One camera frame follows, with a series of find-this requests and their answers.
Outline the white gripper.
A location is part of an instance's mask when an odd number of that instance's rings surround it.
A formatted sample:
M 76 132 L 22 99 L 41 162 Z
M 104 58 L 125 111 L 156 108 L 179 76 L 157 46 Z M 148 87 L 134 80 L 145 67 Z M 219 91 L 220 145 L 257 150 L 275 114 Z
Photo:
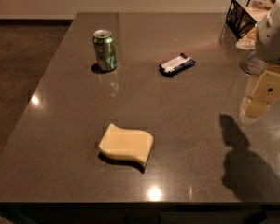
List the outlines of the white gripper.
M 257 27 L 256 54 L 266 63 L 280 64 L 280 0 L 273 4 Z M 280 98 L 280 73 L 265 70 L 251 97 L 257 101 L 245 97 L 242 113 L 250 118 L 260 118 L 269 109 L 267 104 L 273 104 Z

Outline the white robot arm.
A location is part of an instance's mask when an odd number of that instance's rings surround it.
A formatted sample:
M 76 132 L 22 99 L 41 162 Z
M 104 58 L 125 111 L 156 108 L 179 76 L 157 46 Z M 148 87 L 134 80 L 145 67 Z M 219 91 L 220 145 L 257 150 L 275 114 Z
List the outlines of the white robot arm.
M 250 71 L 240 115 L 257 120 L 280 98 L 280 0 L 239 43 L 249 49 L 255 46 L 241 68 L 256 66 Z

